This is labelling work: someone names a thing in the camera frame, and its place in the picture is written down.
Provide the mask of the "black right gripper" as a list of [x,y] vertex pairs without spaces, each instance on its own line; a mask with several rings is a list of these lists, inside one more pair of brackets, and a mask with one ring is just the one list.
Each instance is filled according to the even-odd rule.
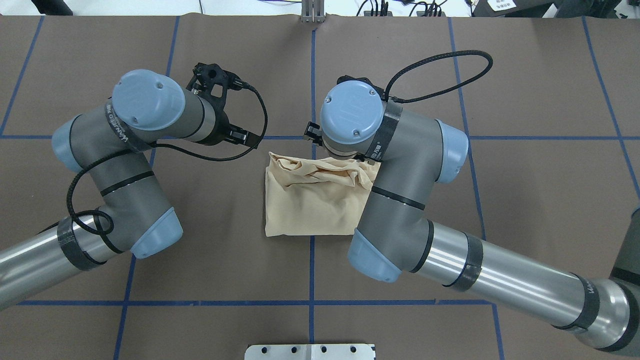
[[325,143],[323,139],[322,126],[314,121],[309,121],[304,130],[304,139],[306,141],[311,141],[311,143],[318,147],[324,147]]

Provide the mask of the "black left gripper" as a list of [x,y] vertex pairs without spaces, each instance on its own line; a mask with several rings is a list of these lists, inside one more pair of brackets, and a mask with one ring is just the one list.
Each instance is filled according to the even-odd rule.
[[225,112],[216,112],[214,127],[207,136],[207,145],[214,146],[222,141],[233,145],[250,146],[250,132],[237,125],[229,123]]

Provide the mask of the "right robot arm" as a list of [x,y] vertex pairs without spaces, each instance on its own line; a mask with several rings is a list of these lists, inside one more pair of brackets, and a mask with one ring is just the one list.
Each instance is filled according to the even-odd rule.
[[544,321],[603,353],[639,356],[639,210],[608,278],[544,264],[426,215],[437,183],[451,183],[470,146],[462,130],[402,107],[365,77],[340,76],[304,136],[334,158],[379,166],[347,252],[369,278],[404,273],[469,292]]

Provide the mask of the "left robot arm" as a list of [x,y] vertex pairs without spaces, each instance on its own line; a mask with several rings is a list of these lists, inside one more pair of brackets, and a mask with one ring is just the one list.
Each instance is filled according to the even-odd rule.
[[57,159],[75,173],[66,217],[1,253],[2,309],[130,251],[148,258],[175,244],[183,228],[146,158],[171,137],[254,150],[263,134],[229,122],[228,91],[258,91],[217,64],[198,63],[183,88],[148,69],[124,74],[104,104],[52,135]]

